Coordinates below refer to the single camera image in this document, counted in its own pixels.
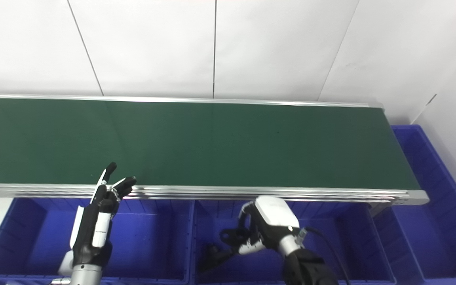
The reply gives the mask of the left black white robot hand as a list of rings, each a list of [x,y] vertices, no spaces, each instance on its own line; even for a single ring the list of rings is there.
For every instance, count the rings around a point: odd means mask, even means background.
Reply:
[[[96,285],[100,283],[103,269],[112,254],[109,236],[112,220],[121,201],[137,183],[136,177],[125,177],[109,185],[116,170],[111,162],[100,175],[90,202],[79,206],[69,241],[70,250],[65,254],[58,273],[67,276],[70,285]]]

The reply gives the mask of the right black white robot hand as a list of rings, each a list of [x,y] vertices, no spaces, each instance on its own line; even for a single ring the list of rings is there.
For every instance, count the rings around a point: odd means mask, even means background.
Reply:
[[[271,249],[285,258],[304,248],[299,240],[298,218],[284,199],[259,196],[242,206],[238,216],[239,229],[245,227],[246,218],[250,218],[249,236],[233,247],[236,254],[248,255]]]

